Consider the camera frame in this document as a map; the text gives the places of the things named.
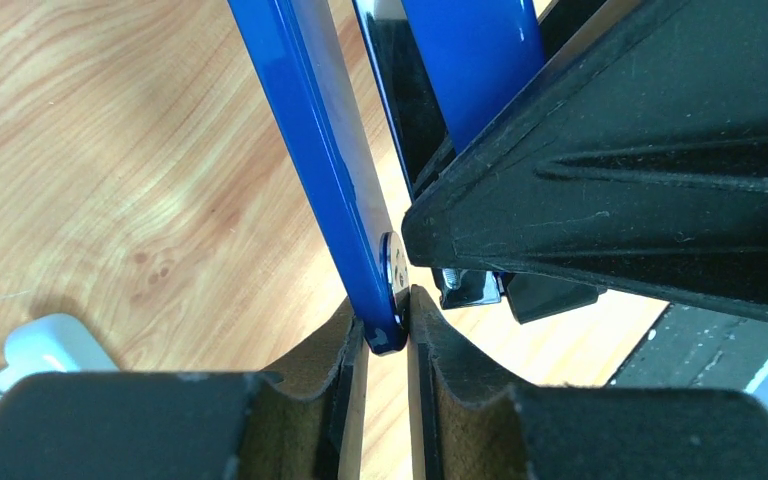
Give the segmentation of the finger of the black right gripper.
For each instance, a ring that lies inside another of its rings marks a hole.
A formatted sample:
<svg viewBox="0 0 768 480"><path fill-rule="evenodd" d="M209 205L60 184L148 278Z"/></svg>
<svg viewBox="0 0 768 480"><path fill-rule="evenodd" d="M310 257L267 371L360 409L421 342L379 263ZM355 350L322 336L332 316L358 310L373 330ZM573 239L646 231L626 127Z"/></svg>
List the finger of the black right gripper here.
<svg viewBox="0 0 768 480"><path fill-rule="evenodd" d="M554 1L549 61L415 201L417 266L768 322L768 1Z"/></svg>

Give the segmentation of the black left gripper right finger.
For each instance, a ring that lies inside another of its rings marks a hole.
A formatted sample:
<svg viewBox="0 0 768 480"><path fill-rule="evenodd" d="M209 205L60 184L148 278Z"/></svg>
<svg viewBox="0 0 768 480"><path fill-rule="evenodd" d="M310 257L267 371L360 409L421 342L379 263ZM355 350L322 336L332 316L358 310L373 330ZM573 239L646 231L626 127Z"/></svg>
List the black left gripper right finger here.
<svg viewBox="0 0 768 480"><path fill-rule="evenodd" d="M534 385L408 297L418 479L768 479L768 408L735 390Z"/></svg>

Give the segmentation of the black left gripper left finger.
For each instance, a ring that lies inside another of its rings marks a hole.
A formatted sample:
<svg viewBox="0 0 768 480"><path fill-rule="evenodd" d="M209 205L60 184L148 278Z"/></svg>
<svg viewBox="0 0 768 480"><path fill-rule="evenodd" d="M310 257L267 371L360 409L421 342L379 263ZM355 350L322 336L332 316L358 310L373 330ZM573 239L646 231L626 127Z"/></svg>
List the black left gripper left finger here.
<svg viewBox="0 0 768 480"><path fill-rule="evenodd" d="M367 360L343 303L259 371L34 375L0 401L0 479L355 479Z"/></svg>

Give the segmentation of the light blue white stapler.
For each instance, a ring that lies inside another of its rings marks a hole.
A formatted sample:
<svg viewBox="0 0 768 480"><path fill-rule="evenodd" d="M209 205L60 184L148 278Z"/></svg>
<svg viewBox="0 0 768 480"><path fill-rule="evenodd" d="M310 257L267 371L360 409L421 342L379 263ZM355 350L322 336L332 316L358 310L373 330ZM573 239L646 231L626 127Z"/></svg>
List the light blue white stapler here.
<svg viewBox="0 0 768 480"><path fill-rule="evenodd" d="M117 365L84 323L66 313L49 314L13 330L4 342L0 399L16 384L49 372L108 372Z"/></svg>

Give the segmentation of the blue black stapler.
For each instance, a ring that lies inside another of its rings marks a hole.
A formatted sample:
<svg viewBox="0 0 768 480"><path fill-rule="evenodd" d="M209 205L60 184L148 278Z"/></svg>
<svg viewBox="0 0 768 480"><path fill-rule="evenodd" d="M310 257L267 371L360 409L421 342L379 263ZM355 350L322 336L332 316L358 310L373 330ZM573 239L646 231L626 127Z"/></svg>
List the blue black stapler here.
<svg viewBox="0 0 768 480"><path fill-rule="evenodd" d="M466 146L546 60L530 1L353 5L411 199L435 154ZM407 252L389 218L325 1L230 9L370 350L411 343Z"/></svg>

